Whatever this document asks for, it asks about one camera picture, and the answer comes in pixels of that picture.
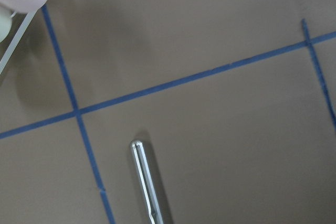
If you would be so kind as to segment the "white cup on rack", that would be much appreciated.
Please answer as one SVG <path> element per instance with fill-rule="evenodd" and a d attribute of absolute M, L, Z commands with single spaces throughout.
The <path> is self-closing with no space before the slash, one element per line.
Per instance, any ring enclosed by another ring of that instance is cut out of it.
<path fill-rule="evenodd" d="M 1 6 L 0 10 L 0 42 L 9 34 L 12 27 L 12 13 L 10 10 Z"/>

